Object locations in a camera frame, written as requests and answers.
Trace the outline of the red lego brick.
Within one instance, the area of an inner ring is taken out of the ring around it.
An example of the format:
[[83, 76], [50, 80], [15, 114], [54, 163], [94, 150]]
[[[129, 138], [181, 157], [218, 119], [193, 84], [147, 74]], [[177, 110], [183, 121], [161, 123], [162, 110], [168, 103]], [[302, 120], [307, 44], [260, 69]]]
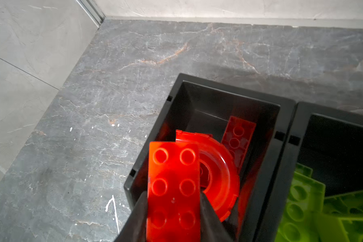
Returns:
[[196, 144], [150, 143], [147, 201], [148, 242], [200, 241], [200, 160]]

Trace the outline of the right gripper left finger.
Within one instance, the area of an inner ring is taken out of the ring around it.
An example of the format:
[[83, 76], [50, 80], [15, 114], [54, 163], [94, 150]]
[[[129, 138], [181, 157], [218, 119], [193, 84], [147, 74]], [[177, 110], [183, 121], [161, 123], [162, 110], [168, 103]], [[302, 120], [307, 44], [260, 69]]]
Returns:
[[147, 192], [143, 192], [114, 242], [145, 242], [148, 215]]

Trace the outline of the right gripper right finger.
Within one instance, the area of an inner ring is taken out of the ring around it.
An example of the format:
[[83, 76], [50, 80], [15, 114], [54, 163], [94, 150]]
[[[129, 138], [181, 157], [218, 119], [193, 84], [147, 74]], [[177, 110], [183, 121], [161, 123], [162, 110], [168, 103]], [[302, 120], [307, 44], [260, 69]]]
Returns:
[[200, 193], [201, 242], [233, 242], [206, 195]]

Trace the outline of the red lego brick diagonal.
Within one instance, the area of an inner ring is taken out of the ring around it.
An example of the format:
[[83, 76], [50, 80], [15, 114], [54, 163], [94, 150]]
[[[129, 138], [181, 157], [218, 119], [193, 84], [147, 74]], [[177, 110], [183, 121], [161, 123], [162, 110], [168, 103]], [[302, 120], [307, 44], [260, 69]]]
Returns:
[[230, 116], [221, 143], [234, 158], [238, 173], [241, 172], [256, 123]]

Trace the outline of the red arch lego piece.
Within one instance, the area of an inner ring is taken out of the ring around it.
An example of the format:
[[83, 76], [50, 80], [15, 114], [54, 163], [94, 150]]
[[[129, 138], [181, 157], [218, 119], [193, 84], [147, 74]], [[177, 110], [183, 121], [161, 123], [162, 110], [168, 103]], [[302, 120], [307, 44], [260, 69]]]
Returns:
[[211, 135], [176, 131], [177, 142], [198, 145], [200, 187], [221, 222], [231, 214], [240, 191], [240, 177], [233, 156]]

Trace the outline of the green lego brick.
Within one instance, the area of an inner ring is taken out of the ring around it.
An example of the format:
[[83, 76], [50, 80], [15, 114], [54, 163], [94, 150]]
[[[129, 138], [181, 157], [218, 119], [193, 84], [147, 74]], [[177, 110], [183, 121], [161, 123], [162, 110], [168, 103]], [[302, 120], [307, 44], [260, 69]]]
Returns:
[[295, 172], [275, 237], [276, 242], [318, 242], [313, 214], [321, 212], [325, 185]]
[[308, 166], [297, 163], [295, 166], [295, 172], [302, 174], [304, 176], [307, 176], [307, 177], [312, 177], [313, 169]]
[[363, 190], [326, 197], [314, 223], [321, 242], [363, 242]]

